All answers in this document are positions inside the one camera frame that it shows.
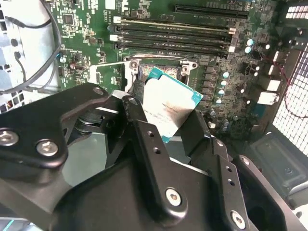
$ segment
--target green circuit board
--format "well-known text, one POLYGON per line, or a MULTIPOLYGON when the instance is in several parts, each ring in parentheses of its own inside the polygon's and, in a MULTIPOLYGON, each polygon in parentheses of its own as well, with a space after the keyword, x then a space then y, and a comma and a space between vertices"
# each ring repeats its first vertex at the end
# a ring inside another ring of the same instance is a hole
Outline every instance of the green circuit board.
POLYGON ((258 50, 260 43, 277 42, 275 7, 273 0, 55 0, 51 9, 63 39, 61 87, 94 82, 111 93, 130 84, 125 75, 146 79, 157 66, 205 96, 199 110, 214 109, 220 120, 245 116, 250 105, 236 87, 249 89, 257 78, 240 69, 258 64, 245 48, 248 39, 258 50), (137 68, 125 64, 132 59, 137 68), (217 95, 220 89, 224 95, 217 95))

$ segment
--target ram slot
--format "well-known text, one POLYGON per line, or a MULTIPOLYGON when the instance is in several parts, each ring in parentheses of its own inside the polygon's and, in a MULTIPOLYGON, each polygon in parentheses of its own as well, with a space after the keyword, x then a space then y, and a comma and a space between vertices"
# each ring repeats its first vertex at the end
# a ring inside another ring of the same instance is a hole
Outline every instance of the ram slot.
POLYGON ((133 26, 133 27, 151 27, 159 30, 169 30, 169 31, 185 31, 185 32, 192 32, 192 33, 217 33, 223 32, 228 34, 235 34, 235 28, 228 28, 228 29, 215 29, 212 27, 207 26, 192 26, 192 25, 182 25, 182 24, 175 24, 175 23, 155 23, 155 22, 145 22, 145 21, 136 21, 136 20, 126 20, 121 19, 121 23, 118 26, 133 26))
POLYGON ((128 43, 128 44, 139 44, 146 46, 159 46, 166 48, 177 48, 183 49, 186 51, 222 51, 225 49, 223 45, 212 44, 212 45, 193 45, 187 43, 176 43, 176 42, 164 42, 164 41, 151 41, 147 39, 121 39, 119 43, 128 43))
POLYGON ((120 30, 117 31, 116 34, 122 35, 127 38, 146 38, 148 37, 150 40, 169 40, 169 41, 179 41, 179 42, 187 42, 193 44, 203 44, 205 42, 209 43, 229 43, 231 42, 232 37, 229 35, 222 36, 222 35, 215 35, 215 34, 206 34, 202 36, 195 36, 195 35, 183 35, 177 32, 173 33, 159 33, 159 32, 149 32, 143 31, 138 29, 130 29, 130 30, 120 30))
MULTIPOLYGON (((141 22, 146 22, 146 23, 159 23, 159 24, 166 24, 166 25, 170 25, 170 24, 173 23, 173 22, 168 21, 168 20, 157 20, 157 19, 148 19, 148 18, 123 17, 123 19, 126 22, 129 22, 129 21, 133 21, 133 22, 141 21, 141 22)), ((209 29, 218 30, 218 31, 219 30, 226 31, 226 30, 229 29, 227 26, 218 26, 218 25, 205 25, 204 27, 209 28, 209 29)))
POLYGON ((204 47, 212 47, 212 48, 220 48, 224 49, 226 44, 217 43, 213 40, 209 41, 191 41, 191 40, 178 40, 172 38, 162 38, 162 37, 148 37, 141 35, 123 35, 119 37, 121 40, 135 40, 135 41, 147 41, 147 42, 162 42, 162 43, 171 43, 179 46, 204 46, 204 47))
POLYGON ((176 53, 176 55, 183 55, 183 56, 195 56, 196 54, 200 55, 214 55, 218 56, 220 58, 226 58, 227 54, 223 51, 192 51, 187 49, 181 49, 177 47, 162 47, 162 46, 156 46, 156 45, 146 45, 146 44, 134 44, 134 43, 121 43, 118 42, 115 44, 116 49, 121 50, 135 50, 135 51, 149 51, 155 53, 157 52, 163 52, 165 54, 176 53))

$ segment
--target metal frame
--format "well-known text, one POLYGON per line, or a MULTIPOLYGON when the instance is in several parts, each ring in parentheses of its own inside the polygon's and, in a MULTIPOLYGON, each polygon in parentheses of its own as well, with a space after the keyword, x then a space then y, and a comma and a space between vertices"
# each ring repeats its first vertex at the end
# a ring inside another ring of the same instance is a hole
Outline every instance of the metal frame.
POLYGON ((254 186, 243 190, 225 145, 196 111, 180 133, 192 166, 207 174, 172 162, 156 126, 147 123, 143 86, 134 86, 132 96, 108 97, 87 83, 0 115, 0 202, 51 231, 256 231, 259 223, 246 211, 252 193, 260 204, 275 204, 267 217, 277 214, 281 223, 268 230, 305 230, 256 167, 243 169, 240 180, 254 186), (93 131, 106 134, 106 169, 71 189, 61 175, 67 146, 93 131))

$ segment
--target electronic component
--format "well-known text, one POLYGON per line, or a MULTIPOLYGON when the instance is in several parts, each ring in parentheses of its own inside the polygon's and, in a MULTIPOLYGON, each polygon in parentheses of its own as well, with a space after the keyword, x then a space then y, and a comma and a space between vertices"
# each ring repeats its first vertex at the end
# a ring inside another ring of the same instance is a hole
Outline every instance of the electronic component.
POLYGON ((259 77, 258 85, 267 91, 278 91, 281 81, 270 79, 266 76, 259 77))
POLYGON ((249 98, 258 104, 273 105, 279 100, 279 96, 275 92, 264 91, 258 86, 253 86, 249 91, 249 98))
POLYGON ((73 25, 74 24, 74 17, 72 14, 63 14, 63 22, 64 24, 73 25))

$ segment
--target pcie slot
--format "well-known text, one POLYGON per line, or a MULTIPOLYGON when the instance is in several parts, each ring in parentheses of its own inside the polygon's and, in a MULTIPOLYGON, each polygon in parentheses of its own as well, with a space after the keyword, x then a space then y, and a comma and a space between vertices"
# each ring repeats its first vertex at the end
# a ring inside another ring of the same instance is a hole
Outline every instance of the pcie slot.
POLYGON ((227 10, 220 8, 208 8, 208 7, 194 7, 194 6, 183 6, 175 5, 176 13, 189 13, 198 14, 204 16, 218 16, 225 18, 238 18, 238 19, 248 19, 248 11, 237 11, 237 10, 227 10))

